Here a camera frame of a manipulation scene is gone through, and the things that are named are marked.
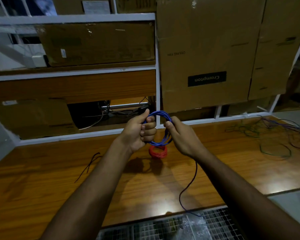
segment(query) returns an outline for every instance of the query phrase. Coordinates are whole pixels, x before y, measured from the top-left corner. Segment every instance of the finger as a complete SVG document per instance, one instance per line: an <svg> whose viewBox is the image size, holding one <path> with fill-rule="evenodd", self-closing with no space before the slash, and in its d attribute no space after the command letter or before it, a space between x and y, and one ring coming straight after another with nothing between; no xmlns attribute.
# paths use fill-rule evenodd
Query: finger
<svg viewBox="0 0 300 240"><path fill-rule="evenodd" d="M153 122L153 121L155 121L155 117L154 116L149 116L147 118L147 123L150 123L150 122Z"/></svg>
<svg viewBox="0 0 300 240"><path fill-rule="evenodd" d="M157 132L156 128L140 131L140 136L153 136Z"/></svg>
<svg viewBox="0 0 300 240"><path fill-rule="evenodd" d="M151 123L146 123L146 124L143 124L141 126L141 129L144 131L144 130L149 130L149 129L152 129L152 128L155 128L157 125L156 122L151 122Z"/></svg>
<svg viewBox="0 0 300 240"><path fill-rule="evenodd" d="M141 141L153 141L154 139L154 135L153 136L143 136L141 137Z"/></svg>
<svg viewBox="0 0 300 240"><path fill-rule="evenodd" d="M165 127L169 131L170 135L172 135L172 138L177 138L180 136L180 134L177 132L176 128L170 121L167 121L165 123Z"/></svg>
<svg viewBox="0 0 300 240"><path fill-rule="evenodd" d="M135 122L137 124L143 123L146 120L146 118L148 117L149 113L150 113L150 110L146 109L144 113L134 117L133 122Z"/></svg>

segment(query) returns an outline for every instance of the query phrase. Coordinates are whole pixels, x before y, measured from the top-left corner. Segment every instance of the white cable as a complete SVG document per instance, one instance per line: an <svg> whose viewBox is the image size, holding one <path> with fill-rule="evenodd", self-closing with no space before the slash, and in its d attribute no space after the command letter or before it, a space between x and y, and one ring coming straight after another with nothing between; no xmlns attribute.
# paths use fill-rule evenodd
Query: white cable
<svg viewBox="0 0 300 240"><path fill-rule="evenodd" d="M97 122L93 123L92 125L90 125L90 126L88 126L88 127L81 128L81 129L79 129L79 130L88 129L88 128L90 128L90 127L94 126L95 124L99 123L99 122L102 120L102 117L103 117L103 110L102 110L102 115L101 115L101 118L100 118L100 120L98 120Z"/></svg>

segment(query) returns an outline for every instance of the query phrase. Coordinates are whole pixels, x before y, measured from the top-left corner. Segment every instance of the red wire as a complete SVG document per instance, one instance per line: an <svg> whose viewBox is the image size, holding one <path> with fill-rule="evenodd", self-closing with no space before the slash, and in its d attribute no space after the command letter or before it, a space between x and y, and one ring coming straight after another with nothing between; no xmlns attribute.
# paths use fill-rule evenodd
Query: red wire
<svg viewBox="0 0 300 240"><path fill-rule="evenodd" d="M163 151L162 152L154 152L153 151L154 148L160 148ZM167 153L167 148L166 148L165 145L163 145L163 146L154 146L154 145L152 145L149 148L149 154L152 158L165 158L168 153Z"/></svg>

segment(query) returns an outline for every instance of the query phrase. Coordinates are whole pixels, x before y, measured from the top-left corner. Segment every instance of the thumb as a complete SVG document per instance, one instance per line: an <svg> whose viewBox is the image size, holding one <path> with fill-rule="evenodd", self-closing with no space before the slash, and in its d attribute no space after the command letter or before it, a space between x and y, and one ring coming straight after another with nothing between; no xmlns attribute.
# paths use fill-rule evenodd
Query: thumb
<svg viewBox="0 0 300 240"><path fill-rule="evenodd" d="M173 139L180 136L180 134L177 132L176 128L174 127L174 125L170 121L167 121L165 123L165 127L167 128L167 130L169 131L169 133L170 133L170 135L172 136Z"/></svg>
<svg viewBox="0 0 300 240"><path fill-rule="evenodd" d="M134 117L133 119L136 123L142 124L146 120L146 118L149 116L149 113L150 113L150 110L146 109L144 111L144 113L140 114L139 116Z"/></svg>

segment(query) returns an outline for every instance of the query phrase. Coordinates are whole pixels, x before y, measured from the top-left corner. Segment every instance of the sticker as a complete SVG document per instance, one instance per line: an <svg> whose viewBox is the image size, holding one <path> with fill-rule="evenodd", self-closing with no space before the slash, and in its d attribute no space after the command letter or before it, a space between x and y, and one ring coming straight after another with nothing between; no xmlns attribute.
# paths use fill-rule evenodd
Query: sticker
<svg viewBox="0 0 300 240"><path fill-rule="evenodd" d="M227 80L227 72L212 72L188 76L188 87L200 86L211 83L221 83Z"/></svg>
<svg viewBox="0 0 300 240"><path fill-rule="evenodd" d="M66 56L66 50L65 49L61 49L61 56L63 58L67 58L67 56Z"/></svg>
<svg viewBox="0 0 300 240"><path fill-rule="evenodd" d="M110 14L109 1L82 1L85 14Z"/></svg>
<svg viewBox="0 0 300 240"><path fill-rule="evenodd" d="M3 105L13 105L13 104L17 104L18 102L16 100L10 100L10 101L3 101L2 104Z"/></svg>

